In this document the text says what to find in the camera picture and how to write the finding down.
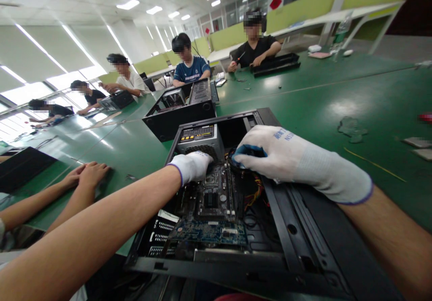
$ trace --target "yellow wire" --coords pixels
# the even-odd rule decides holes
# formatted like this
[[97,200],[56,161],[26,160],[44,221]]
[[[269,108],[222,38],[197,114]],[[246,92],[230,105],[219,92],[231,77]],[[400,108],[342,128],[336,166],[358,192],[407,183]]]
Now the yellow wire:
[[376,167],[378,167],[378,168],[381,168],[383,171],[389,173],[390,175],[393,175],[393,176],[396,177],[397,179],[399,179],[399,180],[401,180],[402,182],[405,182],[405,183],[406,183],[406,180],[404,180],[403,178],[400,178],[398,175],[393,174],[392,172],[386,170],[384,167],[379,166],[378,164],[376,164],[376,163],[374,163],[374,162],[371,162],[370,160],[367,160],[366,158],[361,157],[360,155],[357,155],[356,153],[353,153],[352,151],[349,151],[349,150],[346,149],[345,147],[344,147],[344,149],[345,149],[347,152],[349,152],[350,154],[353,154],[354,156],[356,156],[356,157],[358,157],[358,158],[361,158],[361,159],[363,159],[363,160],[366,160],[367,162],[371,163],[372,165],[374,165],[374,166],[376,166]]

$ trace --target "open computer case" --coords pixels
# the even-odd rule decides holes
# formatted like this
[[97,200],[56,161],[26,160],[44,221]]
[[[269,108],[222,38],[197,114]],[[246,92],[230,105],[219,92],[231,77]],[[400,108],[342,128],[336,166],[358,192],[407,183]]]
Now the open computer case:
[[182,123],[216,116],[219,101],[209,78],[167,89],[144,116],[144,123],[161,141],[173,140]]
[[177,192],[136,235],[130,270],[211,281],[272,300],[403,300],[339,207],[308,185],[236,169],[230,156],[269,108],[181,125],[181,153],[214,158],[205,180]]

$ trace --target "blue t-shirt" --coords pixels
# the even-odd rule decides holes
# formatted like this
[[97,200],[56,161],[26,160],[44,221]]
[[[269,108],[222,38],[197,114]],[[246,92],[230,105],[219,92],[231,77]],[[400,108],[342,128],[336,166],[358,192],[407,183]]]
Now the blue t-shirt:
[[185,63],[179,63],[175,69],[174,79],[183,83],[190,83],[198,80],[210,66],[207,61],[199,56],[193,56],[192,66],[189,68]]

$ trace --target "circuit board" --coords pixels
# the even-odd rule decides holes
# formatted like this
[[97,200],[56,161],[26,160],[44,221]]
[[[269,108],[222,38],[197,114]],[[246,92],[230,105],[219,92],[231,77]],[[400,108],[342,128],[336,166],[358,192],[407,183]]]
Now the circuit board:
[[244,224],[226,221],[180,220],[169,234],[168,240],[229,245],[248,243]]

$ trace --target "white t-shirt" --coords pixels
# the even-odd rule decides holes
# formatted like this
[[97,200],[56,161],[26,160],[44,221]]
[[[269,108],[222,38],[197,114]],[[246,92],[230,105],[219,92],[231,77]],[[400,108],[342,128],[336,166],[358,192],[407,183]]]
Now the white t-shirt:
[[134,71],[130,71],[129,79],[124,76],[119,76],[117,78],[117,84],[122,84],[123,86],[126,86],[133,90],[138,89],[141,91],[141,96],[151,93],[141,76]]

